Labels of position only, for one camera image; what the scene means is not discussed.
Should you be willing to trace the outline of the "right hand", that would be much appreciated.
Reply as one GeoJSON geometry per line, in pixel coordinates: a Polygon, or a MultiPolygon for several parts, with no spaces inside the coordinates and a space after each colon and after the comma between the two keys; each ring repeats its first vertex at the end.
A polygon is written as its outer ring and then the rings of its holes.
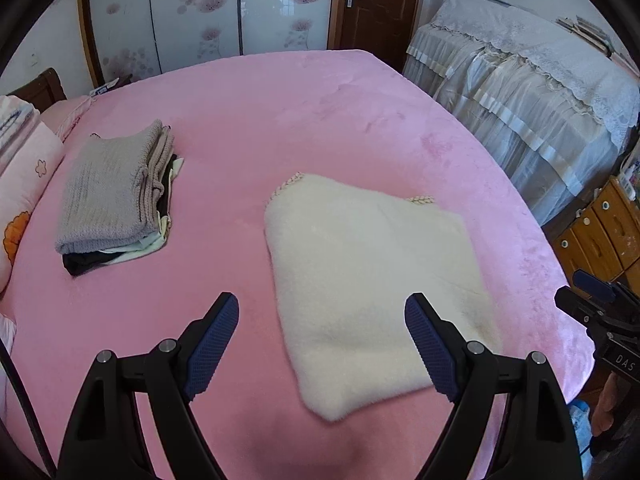
{"type": "Polygon", "coordinates": [[[612,372],[600,392],[598,403],[591,417],[591,432],[593,437],[599,437],[611,429],[614,424],[614,410],[626,399],[630,390],[630,383],[625,378],[612,372]]]}

